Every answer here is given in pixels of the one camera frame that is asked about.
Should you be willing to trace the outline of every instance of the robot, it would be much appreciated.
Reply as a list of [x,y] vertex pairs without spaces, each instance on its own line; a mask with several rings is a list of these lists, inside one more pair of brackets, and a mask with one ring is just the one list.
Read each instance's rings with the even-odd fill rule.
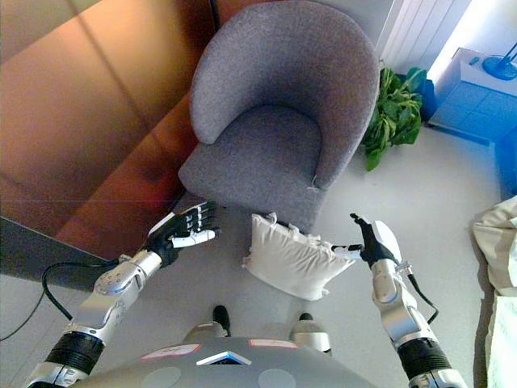
[[[329,336],[310,314],[300,316],[290,340],[234,338],[223,306],[213,311],[213,322],[194,327],[181,344],[89,377],[125,312],[153,274],[172,264],[181,249],[219,234],[212,227],[214,210],[213,203],[205,202],[181,214],[170,213],[151,229],[133,257],[122,255],[120,263],[95,282],[92,294],[24,387],[373,387],[331,357]],[[372,300],[400,357],[408,387],[466,388],[429,326],[434,317],[426,321],[406,288],[403,273],[420,293],[411,266],[402,262],[393,232],[382,221],[370,223],[351,216],[361,228],[364,244],[333,249],[350,257],[359,253],[370,267]]]

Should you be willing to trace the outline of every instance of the gray armchair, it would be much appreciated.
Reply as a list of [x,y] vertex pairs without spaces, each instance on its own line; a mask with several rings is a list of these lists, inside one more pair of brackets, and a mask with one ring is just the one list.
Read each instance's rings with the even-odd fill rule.
[[192,83],[200,143],[185,188],[225,205],[276,212],[310,231],[375,106],[378,60],[359,26],[315,2],[268,2],[233,17]]

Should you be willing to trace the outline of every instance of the green plant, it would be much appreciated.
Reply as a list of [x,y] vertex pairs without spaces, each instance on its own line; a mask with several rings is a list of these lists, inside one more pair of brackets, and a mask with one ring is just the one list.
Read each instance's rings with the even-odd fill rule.
[[366,169],[373,170],[388,146],[414,144],[422,121],[422,96],[415,91],[426,80],[424,69],[413,67],[403,82],[391,69],[380,71],[380,89],[375,110],[362,143]]

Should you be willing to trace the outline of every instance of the armchair seat cushion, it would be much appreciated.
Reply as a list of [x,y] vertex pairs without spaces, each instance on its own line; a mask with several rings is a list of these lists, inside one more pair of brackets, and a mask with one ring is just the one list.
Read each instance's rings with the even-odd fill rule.
[[318,126],[283,106],[252,108],[235,119],[212,145],[198,144],[179,171],[189,192],[309,232],[324,192],[313,188],[321,149]]

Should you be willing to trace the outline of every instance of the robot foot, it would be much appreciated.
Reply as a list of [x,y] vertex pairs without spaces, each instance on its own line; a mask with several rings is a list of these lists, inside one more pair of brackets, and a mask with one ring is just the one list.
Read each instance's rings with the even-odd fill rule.
[[227,337],[231,337],[231,333],[229,331],[229,315],[226,307],[224,306],[217,306],[215,309],[213,309],[213,320],[219,323],[223,329],[226,330]]
[[297,345],[308,346],[332,356],[329,334],[309,313],[303,313],[292,327],[289,338]]

